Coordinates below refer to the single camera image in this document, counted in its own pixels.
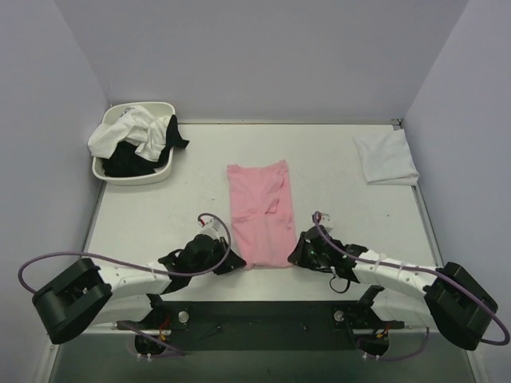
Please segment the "pink t shirt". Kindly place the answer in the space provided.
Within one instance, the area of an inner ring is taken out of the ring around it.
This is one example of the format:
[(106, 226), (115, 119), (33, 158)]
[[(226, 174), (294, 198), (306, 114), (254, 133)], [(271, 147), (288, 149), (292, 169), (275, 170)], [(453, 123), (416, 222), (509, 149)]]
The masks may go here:
[(287, 162), (227, 166), (232, 230), (246, 267), (288, 268), (297, 244)]

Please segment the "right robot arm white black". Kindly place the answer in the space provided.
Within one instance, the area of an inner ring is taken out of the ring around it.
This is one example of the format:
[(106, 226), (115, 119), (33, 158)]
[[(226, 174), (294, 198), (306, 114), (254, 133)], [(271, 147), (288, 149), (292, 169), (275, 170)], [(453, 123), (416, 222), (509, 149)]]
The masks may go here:
[(388, 258), (364, 246), (344, 245), (333, 239), (324, 226), (301, 233), (288, 257), (295, 266), (330, 273), (350, 283), (375, 285), (419, 302), (427, 310), (414, 316), (425, 327), (434, 327), (455, 346), (473, 351), (479, 344), (507, 345), (483, 336), (497, 321), (498, 304), (461, 265), (424, 267)]

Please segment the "white plastic basket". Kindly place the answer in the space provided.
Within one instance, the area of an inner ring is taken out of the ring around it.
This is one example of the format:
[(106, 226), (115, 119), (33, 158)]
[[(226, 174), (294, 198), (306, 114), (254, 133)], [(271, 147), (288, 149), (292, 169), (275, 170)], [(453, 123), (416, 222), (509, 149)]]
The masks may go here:
[(174, 106), (162, 101), (111, 107), (88, 141), (93, 174), (119, 186), (167, 179), (174, 151), (187, 146), (178, 129)]

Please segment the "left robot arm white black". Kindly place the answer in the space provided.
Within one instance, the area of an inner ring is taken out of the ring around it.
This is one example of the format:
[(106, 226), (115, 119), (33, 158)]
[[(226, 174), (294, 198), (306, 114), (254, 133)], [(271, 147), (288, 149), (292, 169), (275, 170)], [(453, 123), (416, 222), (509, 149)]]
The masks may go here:
[(227, 274), (246, 262), (225, 238), (198, 234), (150, 266), (117, 260), (113, 265), (102, 268), (84, 257), (34, 292), (32, 303), (52, 343), (71, 341), (92, 324), (131, 321), (157, 327), (164, 309), (156, 297), (185, 288), (195, 276)]

